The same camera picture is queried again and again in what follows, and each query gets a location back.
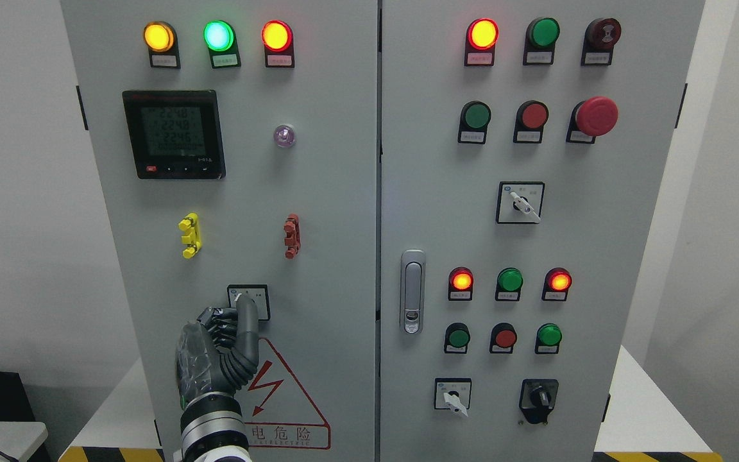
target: green indicator light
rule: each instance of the green indicator light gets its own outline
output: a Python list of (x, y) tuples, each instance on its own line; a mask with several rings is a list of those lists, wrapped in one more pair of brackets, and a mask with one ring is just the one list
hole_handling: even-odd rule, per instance
[(560, 25), (551, 17), (535, 20), (530, 26), (530, 41), (540, 49), (554, 44), (560, 34)]
[(470, 335), (463, 330), (455, 330), (453, 333), (449, 334), (449, 345), (452, 345), (455, 348), (463, 348), (469, 344), (469, 342)]
[(224, 21), (211, 21), (205, 26), (205, 42), (213, 51), (229, 50), (234, 40), (232, 27)]
[(489, 113), (489, 108), (482, 105), (482, 103), (476, 103), (466, 109), (464, 122), (469, 128), (483, 128), (489, 123), (490, 117), (492, 117), (492, 114)]
[(507, 292), (515, 292), (517, 289), (521, 289), (523, 285), (521, 271), (515, 268), (502, 270), (501, 274), (498, 275), (498, 285)]
[(538, 330), (538, 340), (546, 346), (557, 345), (563, 339), (561, 329), (554, 324), (544, 324)]

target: white table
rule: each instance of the white table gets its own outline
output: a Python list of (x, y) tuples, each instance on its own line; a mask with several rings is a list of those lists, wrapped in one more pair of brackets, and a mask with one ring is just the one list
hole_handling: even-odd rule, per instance
[[(654, 381), (621, 348), (596, 452), (711, 452)], [(141, 360), (82, 428), (73, 447), (159, 448)]]
[[(36, 452), (47, 439), (47, 427), (41, 422), (0, 422), (0, 451), (20, 462)], [(0, 462), (6, 462), (0, 456)]]

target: small purple indicator light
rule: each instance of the small purple indicator light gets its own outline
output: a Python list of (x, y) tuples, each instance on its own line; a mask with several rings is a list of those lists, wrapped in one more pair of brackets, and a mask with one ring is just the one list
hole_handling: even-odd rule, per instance
[(288, 148), (296, 144), (296, 129), (291, 125), (279, 125), (273, 133), (273, 140), (278, 147)]

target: danger sign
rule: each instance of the danger sign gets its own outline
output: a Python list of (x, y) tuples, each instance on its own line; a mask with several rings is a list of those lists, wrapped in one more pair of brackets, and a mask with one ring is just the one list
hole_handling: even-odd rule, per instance
[(268, 339), (259, 339), (259, 359), (250, 385), (235, 394), (250, 447), (328, 450), (327, 419)]

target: robotic hand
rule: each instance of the robotic hand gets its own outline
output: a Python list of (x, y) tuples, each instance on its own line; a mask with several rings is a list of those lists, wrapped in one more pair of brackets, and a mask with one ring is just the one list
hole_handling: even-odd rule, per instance
[(209, 307), (197, 321), (184, 326), (176, 351), (182, 460), (251, 462), (234, 395), (258, 370), (258, 309), (240, 293), (233, 307)]

